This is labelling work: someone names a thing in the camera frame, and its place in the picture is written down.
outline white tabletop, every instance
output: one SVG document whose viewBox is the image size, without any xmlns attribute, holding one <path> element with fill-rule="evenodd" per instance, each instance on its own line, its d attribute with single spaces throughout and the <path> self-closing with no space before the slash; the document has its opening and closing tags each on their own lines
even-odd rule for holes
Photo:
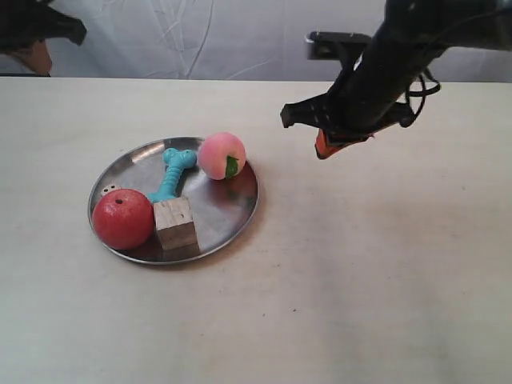
<svg viewBox="0 0 512 384">
<path fill-rule="evenodd" d="M 512 85 L 319 161 L 279 113 L 329 85 L 0 79 L 0 382 L 510 384 Z M 105 167 L 220 130 L 264 188 L 243 236 L 172 269 L 96 240 Z"/>
</svg>

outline blue dog bone toy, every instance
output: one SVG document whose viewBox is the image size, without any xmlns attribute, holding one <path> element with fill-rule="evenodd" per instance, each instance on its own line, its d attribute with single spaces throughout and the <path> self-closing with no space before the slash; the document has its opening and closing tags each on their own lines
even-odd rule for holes
<svg viewBox="0 0 512 384">
<path fill-rule="evenodd" d="M 163 161 L 167 164 L 166 174 L 157 192 L 148 194 L 151 203 L 164 202 L 176 198 L 176 187 L 184 170 L 195 166 L 198 157 L 193 150 L 177 150 L 169 148 L 163 153 Z"/>
</svg>

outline toy peach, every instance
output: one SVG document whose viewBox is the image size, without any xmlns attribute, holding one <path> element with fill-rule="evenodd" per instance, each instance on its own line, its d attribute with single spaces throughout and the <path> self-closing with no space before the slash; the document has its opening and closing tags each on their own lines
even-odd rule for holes
<svg viewBox="0 0 512 384">
<path fill-rule="evenodd" d="M 220 132 L 205 139 L 198 151 L 198 165 L 213 180 L 233 178 L 246 164 L 246 149 L 234 134 Z"/>
</svg>

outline metal plate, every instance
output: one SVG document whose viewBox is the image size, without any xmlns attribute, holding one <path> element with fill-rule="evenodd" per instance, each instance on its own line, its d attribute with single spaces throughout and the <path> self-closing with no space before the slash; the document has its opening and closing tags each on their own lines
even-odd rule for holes
<svg viewBox="0 0 512 384">
<path fill-rule="evenodd" d="M 144 194 L 154 192 L 165 173 L 163 151 L 173 147 L 197 152 L 202 141 L 202 138 L 168 138 L 151 142 L 124 154 L 111 164 L 90 193 L 88 215 L 92 231 L 92 212 L 105 186 L 132 188 Z M 117 256 L 132 262 L 153 265 L 191 262 L 212 254 L 236 238 L 252 219 L 259 200 L 258 178 L 249 162 L 231 180 L 211 180 L 198 166 L 186 170 L 177 192 L 187 196 L 190 201 L 200 255 L 186 259 L 172 254 L 164 256 L 156 235 L 134 250 L 118 251 L 103 245 Z"/>
</svg>

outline red toy ball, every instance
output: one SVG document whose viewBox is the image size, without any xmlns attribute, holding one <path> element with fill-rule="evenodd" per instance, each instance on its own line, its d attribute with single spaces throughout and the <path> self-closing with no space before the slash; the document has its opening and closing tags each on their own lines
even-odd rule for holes
<svg viewBox="0 0 512 384">
<path fill-rule="evenodd" d="M 153 206 L 137 190 L 113 190 L 93 210 L 93 227 L 98 237 L 115 250 L 141 246 L 154 230 Z"/>
</svg>

